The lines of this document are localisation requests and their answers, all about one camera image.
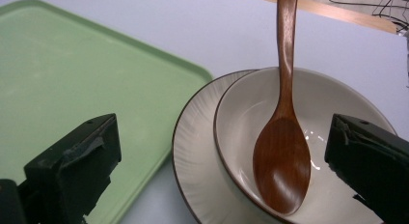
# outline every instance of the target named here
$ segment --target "floor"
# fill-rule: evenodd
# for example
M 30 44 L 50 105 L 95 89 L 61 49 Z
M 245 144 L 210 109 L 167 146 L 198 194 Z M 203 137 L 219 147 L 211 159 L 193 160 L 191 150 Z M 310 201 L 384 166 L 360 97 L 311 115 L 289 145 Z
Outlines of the floor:
M 315 2 L 336 6 L 343 9 L 352 10 L 358 13 L 380 15 L 382 18 L 389 19 L 396 24 L 396 30 L 403 35 L 408 29 L 409 21 L 409 2 L 401 0 L 313 0 Z

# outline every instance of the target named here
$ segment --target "wooden spoon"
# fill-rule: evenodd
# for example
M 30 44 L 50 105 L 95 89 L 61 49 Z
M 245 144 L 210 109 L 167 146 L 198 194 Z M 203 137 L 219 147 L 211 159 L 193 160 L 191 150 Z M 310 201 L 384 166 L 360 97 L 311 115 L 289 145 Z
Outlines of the wooden spoon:
M 280 96 L 253 155 L 259 193 L 267 206 L 290 215 L 298 210 L 310 182 L 310 152 L 292 103 L 292 72 L 297 0 L 277 0 Z

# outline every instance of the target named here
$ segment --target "tray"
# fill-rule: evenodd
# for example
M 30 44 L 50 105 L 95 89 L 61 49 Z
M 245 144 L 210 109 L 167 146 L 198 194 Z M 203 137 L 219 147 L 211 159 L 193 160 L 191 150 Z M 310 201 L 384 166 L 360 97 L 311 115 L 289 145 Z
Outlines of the tray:
M 178 114 L 211 75 L 37 0 L 0 8 L 0 178 L 84 121 L 118 117 L 123 161 L 88 223 L 119 222 L 171 151 Z

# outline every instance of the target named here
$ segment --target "tableware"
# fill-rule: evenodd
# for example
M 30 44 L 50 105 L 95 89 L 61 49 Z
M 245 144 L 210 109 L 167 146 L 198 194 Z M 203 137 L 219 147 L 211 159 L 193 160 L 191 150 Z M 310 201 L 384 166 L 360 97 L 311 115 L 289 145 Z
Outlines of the tableware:
M 202 223 L 281 223 L 254 205 L 234 184 L 217 153 L 213 118 L 220 97 L 251 70 L 215 79 L 182 110 L 173 139 L 173 165 L 179 190 Z
M 296 11 L 297 0 L 278 0 L 280 95 L 253 151 L 253 172 L 259 194 L 264 204 L 283 215 L 300 208 L 311 174 L 310 152 L 292 102 Z
M 311 70 L 294 72 L 294 109 L 311 153 L 312 176 L 304 203 L 288 221 L 297 223 L 381 223 L 324 161 L 334 113 L 349 115 L 394 132 L 367 99 L 347 85 Z M 259 196 L 252 167 L 254 146 L 279 96 L 277 68 L 237 80 L 223 95 L 214 121 L 218 153 L 237 186 L 263 210 L 275 215 Z
M 211 75 L 37 0 L 0 8 L 0 177 L 90 117 L 116 113 L 123 160 L 86 217 L 119 222 L 171 151 L 177 115 Z

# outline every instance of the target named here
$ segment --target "table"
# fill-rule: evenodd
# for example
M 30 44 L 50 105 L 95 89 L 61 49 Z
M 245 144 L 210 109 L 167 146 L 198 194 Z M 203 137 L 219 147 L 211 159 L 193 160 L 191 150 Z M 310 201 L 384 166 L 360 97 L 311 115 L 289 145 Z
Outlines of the table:
M 5 5 L 15 0 L 0 0 Z M 43 0 L 204 66 L 214 77 L 277 66 L 276 5 L 263 0 Z M 406 39 L 299 11 L 295 67 L 357 90 L 409 140 Z M 195 223 L 168 158 L 122 223 Z

